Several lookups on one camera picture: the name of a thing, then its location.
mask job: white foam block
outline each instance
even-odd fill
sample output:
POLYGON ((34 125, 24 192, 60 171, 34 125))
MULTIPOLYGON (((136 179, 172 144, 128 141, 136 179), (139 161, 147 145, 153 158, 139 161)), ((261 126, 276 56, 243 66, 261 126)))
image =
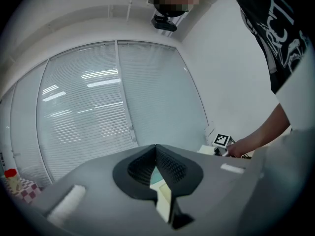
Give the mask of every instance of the white foam block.
POLYGON ((197 152, 201 153, 201 154, 205 154, 205 155, 214 155, 215 154, 215 148, 216 147, 202 145, 200 150, 197 152))
POLYGON ((47 220, 55 226, 61 227, 78 207, 85 193, 85 187, 75 185, 65 198, 50 212, 47 220))

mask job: hand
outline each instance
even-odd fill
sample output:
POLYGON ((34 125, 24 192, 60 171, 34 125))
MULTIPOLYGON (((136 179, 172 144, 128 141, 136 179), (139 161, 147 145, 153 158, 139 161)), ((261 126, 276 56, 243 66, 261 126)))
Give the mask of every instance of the hand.
POLYGON ((241 158, 242 155, 252 151, 253 144, 248 139, 241 139, 227 147, 228 153, 241 158))

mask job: black t-shirt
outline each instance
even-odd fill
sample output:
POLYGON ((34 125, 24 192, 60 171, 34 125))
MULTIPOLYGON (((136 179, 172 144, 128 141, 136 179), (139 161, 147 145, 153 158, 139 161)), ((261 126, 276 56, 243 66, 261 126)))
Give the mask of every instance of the black t-shirt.
POLYGON ((271 90, 276 93, 303 57, 309 0, 237 0, 244 23, 256 37, 267 59, 271 90))

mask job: window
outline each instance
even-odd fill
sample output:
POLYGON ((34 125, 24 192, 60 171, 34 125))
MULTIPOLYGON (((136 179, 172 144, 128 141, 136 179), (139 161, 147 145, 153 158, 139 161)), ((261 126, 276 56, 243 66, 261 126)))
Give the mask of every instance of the window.
POLYGON ((40 187, 51 184, 39 150, 36 128, 36 103, 46 63, 16 83, 11 109, 12 148, 20 177, 40 187))
POLYGON ((10 116, 14 87, 2 98, 0 103, 0 156, 3 169, 17 169, 11 146, 10 116))
POLYGON ((137 146, 114 43, 50 59, 37 105, 41 152, 54 180, 78 165, 137 146))
POLYGON ((208 126, 197 89, 175 48, 118 42, 127 105, 138 144, 198 151, 208 126))

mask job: gray surface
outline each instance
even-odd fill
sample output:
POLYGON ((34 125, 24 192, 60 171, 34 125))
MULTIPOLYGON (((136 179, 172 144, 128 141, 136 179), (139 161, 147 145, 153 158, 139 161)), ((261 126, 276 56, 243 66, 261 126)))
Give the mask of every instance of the gray surface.
MULTIPOLYGON (((194 193, 178 199, 182 212, 189 213, 197 221, 219 204, 241 177, 240 174, 221 170, 222 163, 237 167, 246 167, 250 163, 247 160, 208 156, 171 146, 166 147, 194 160, 204 171, 204 178, 194 193)), ((72 186, 78 184, 85 186, 87 193, 63 226, 66 230, 81 235, 106 235, 109 232, 110 235, 177 233, 178 231, 171 229, 162 220, 153 202, 130 198, 113 181, 112 171, 115 165, 143 148, 130 149, 82 164, 57 183, 49 186, 32 206, 47 216, 72 186)))
POLYGON ((267 230, 296 201, 314 166, 314 137, 314 130, 292 132, 272 146, 258 149, 250 161, 166 146, 204 170, 193 194, 177 199, 182 212, 195 218, 179 230, 162 221, 152 202, 130 198, 113 182, 116 163, 144 147, 81 165, 48 187, 33 207, 46 215, 72 185, 80 184, 87 194, 64 226, 79 235, 252 235, 267 230), (246 169, 242 175, 223 172, 222 163, 246 169))
POLYGON ((85 186, 87 193, 72 214, 64 229, 80 235, 152 235, 152 228, 159 234, 172 229, 157 213, 152 201, 132 199, 114 183, 112 171, 122 159, 144 147, 101 157, 82 164, 74 171, 49 186, 34 201, 40 213, 47 215, 70 191, 74 184, 85 186))
POLYGON ((177 198, 182 212, 190 214, 195 219, 203 217, 210 209, 220 203, 242 177, 242 174, 222 170, 221 165, 226 163, 234 167, 246 168, 251 162, 239 158, 192 153, 171 146, 165 147, 193 160, 203 170, 204 176, 197 189, 189 196, 177 198))

